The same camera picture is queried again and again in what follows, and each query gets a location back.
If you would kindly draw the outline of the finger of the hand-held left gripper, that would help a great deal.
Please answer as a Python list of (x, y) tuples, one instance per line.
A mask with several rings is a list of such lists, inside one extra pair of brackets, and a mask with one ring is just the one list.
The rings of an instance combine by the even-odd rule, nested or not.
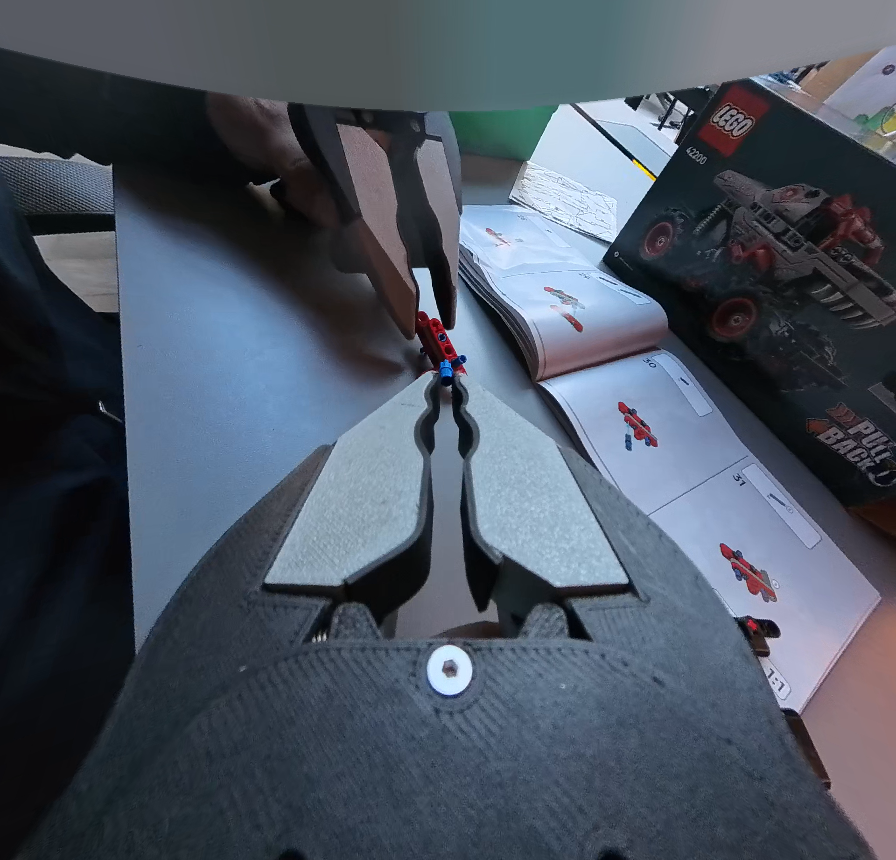
[(289, 104), (288, 122), (322, 176), (350, 255), (402, 336), (416, 333), (420, 290), (399, 233), (393, 136), (373, 112)]
[(393, 139), (392, 179), (409, 269), (429, 272), (442, 325), (452, 329), (463, 209), (461, 153), (453, 124), (451, 153), (431, 140), (413, 146), (408, 140)]

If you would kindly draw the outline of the black mesh chair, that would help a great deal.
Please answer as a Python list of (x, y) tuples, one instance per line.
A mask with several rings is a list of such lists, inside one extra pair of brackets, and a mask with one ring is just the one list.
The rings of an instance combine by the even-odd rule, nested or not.
[(116, 230), (111, 168), (6, 155), (1, 157), (1, 173), (35, 236)]

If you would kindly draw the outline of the white sticker sheet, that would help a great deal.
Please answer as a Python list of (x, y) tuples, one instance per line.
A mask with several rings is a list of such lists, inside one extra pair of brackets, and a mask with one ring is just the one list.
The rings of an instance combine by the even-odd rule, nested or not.
[(523, 163), (509, 200), (595, 240), (610, 244), (617, 238), (617, 202), (613, 197), (537, 163)]

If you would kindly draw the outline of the lego set box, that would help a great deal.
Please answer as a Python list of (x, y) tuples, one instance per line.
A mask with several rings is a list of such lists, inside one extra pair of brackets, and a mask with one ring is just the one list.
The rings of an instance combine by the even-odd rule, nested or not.
[(894, 163), (723, 84), (603, 261), (848, 508), (894, 502)]

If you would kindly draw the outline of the person's left hand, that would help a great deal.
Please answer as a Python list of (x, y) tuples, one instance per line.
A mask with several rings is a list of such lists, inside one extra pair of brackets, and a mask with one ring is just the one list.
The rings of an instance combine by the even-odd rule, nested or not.
[(230, 155), (263, 183), (275, 182), (284, 209), (314, 226), (340, 227), (330, 189), (301, 148), (285, 102), (208, 92), (205, 109)]

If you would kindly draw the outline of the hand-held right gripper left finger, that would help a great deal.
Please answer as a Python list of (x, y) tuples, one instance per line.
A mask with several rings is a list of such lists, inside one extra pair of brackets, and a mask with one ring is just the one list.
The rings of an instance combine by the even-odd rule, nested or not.
[(417, 378), (328, 447), (265, 588), (359, 603), (380, 624), (420, 591), (431, 566), (440, 390), (437, 374)]

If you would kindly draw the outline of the small red black lego piece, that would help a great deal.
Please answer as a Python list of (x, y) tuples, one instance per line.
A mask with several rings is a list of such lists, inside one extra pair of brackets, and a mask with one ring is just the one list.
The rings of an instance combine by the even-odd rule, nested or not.
[(773, 620), (754, 618), (749, 615), (736, 617), (735, 622), (753, 653), (759, 658), (769, 657), (769, 641), (777, 640), (781, 636), (778, 625)]

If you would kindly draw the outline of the green plastic bin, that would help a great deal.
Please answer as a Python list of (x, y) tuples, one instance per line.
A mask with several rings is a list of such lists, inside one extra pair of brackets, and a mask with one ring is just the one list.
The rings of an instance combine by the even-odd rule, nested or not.
[(557, 105), (514, 111), (450, 112), (463, 155), (517, 162), (532, 158)]

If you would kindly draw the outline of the person's dark trousers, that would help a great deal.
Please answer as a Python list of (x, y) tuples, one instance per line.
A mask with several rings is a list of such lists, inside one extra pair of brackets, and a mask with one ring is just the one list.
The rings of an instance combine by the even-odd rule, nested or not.
[(1, 189), (1, 851), (90, 751), (133, 662), (120, 331)]

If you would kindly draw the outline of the lego instruction booklet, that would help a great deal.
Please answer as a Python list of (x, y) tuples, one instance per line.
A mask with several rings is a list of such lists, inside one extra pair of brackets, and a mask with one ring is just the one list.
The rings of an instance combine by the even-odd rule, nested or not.
[(778, 704), (803, 711), (878, 592), (660, 348), (668, 324), (657, 301), (519, 205), (466, 205), (460, 244), (464, 280), (511, 329), (584, 455), (678, 543), (733, 616), (778, 625), (760, 662)]

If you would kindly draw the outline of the white paper sheet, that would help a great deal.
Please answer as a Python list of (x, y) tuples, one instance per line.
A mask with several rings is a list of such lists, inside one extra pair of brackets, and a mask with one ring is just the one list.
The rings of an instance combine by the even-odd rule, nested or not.
[(830, 94), (825, 104), (866, 132), (895, 135), (895, 47), (881, 49)]

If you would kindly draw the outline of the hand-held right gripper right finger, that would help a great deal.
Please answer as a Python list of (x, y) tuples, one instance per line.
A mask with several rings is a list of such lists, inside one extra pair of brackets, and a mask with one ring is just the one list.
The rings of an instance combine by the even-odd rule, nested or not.
[(470, 593), (519, 632), (539, 605), (628, 592), (562, 448), (468, 375), (455, 377), (462, 535)]

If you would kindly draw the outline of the person's left forearm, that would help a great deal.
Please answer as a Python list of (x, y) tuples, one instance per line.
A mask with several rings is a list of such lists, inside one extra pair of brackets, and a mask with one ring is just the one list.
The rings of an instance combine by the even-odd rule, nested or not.
[(211, 126), (206, 93), (1, 51), (1, 142), (243, 187), (257, 182)]

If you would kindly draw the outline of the red lego assembly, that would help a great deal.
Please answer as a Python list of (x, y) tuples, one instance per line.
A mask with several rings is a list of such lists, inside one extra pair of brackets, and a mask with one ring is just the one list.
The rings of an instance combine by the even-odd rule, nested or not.
[[(416, 319), (416, 334), (420, 339), (421, 354), (423, 354), (431, 363), (433, 369), (439, 376), (439, 366), (443, 359), (449, 359), (454, 365), (454, 378), (459, 373), (465, 373), (465, 363), (467, 356), (459, 354), (454, 349), (451, 339), (448, 337), (445, 328), (439, 319), (430, 317), (426, 313), (419, 311)], [(454, 378), (450, 385), (443, 384), (440, 376), (440, 382), (443, 386), (450, 387), (454, 383)]]

